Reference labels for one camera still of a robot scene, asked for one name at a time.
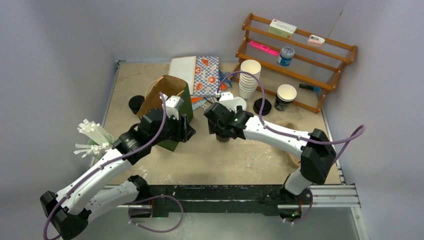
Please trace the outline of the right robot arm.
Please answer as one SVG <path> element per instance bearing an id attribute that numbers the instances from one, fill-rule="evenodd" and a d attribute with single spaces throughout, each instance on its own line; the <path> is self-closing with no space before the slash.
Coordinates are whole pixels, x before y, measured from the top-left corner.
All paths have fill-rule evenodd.
<path id="1" fill-rule="evenodd" d="M 280 196 L 288 204 L 300 198 L 310 185 L 326 182 L 336 158 L 335 149 L 328 144 L 325 132 L 299 131 L 262 121 L 257 115 L 244 111 L 229 110 L 214 103 L 205 112 L 210 134 L 221 142 L 229 139 L 252 140 L 268 144 L 300 159 L 300 167 L 291 173 L 281 188 Z"/>

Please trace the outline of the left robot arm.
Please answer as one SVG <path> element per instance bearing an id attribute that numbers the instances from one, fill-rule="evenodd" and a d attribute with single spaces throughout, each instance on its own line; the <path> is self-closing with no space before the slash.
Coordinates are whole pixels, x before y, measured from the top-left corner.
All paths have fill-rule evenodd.
<path id="1" fill-rule="evenodd" d="M 139 175 L 130 176 L 110 190 L 103 191 L 103 188 L 121 172 L 149 155 L 153 146 L 168 140 L 187 142 L 196 133 L 189 122 L 186 114 L 151 109 L 142 116 L 140 123 L 122 133 L 112 148 L 77 180 L 58 192 L 46 191 L 40 197 L 47 217 L 44 239 L 48 238 L 49 225 L 55 228 L 59 238 L 72 240 L 94 219 L 119 205 L 142 205 L 160 198 L 162 193 Z"/>

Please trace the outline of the green paper bag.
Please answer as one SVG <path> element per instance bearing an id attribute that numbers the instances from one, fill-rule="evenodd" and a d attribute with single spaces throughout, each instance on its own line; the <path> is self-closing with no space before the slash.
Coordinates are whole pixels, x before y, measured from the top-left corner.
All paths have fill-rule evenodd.
<path id="1" fill-rule="evenodd" d="M 144 101 L 136 115 L 141 118 L 151 109 L 161 109 L 163 106 L 160 99 L 160 93 L 165 97 L 177 96 L 183 100 L 182 106 L 179 108 L 180 115 L 186 115 L 188 122 L 191 122 L 194 113 L 192 109 L 191 96 L 188 83 L 181 78 L 163 75 L 157 80 L 154 80 L 147 87 L 144 95 Z"/>

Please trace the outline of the dark takeout coffee cup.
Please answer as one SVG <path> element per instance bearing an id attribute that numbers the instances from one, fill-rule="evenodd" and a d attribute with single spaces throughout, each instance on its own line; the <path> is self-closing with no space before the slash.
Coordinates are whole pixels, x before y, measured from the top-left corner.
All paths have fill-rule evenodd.
<path id="1" fill-rule="evenodd" d="M 227 143 L 231 139 L 230 136 L 218 132 L 215 133 L 215 137 L 219 143 Z"/>

